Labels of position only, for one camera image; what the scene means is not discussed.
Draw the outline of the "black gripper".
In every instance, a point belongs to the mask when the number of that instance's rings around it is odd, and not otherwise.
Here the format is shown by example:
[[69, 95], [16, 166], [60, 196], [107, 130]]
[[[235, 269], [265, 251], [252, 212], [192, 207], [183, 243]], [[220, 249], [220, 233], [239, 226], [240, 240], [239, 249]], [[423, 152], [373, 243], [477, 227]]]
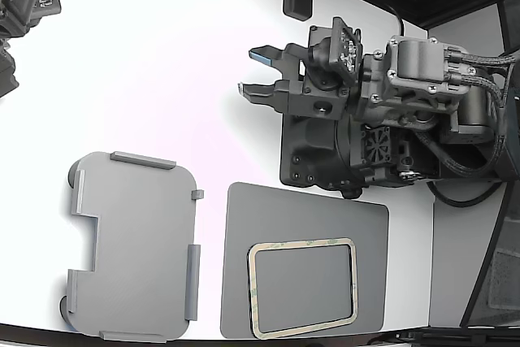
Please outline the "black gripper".
[[[352, 110], [361, 89], [362, 32], [346, 24], [310, 28], [308, 46], [289, 43], [283, 50], [260, 46], [249, 57], [277, 70], [284, 80], [272, 85], [238, 84], [239, 94], [255, 105], [289, 114], [289, 101], [303, 91], [314, 116], [339, 120]], [[300, 63], [305, 65], [299, 81]]]

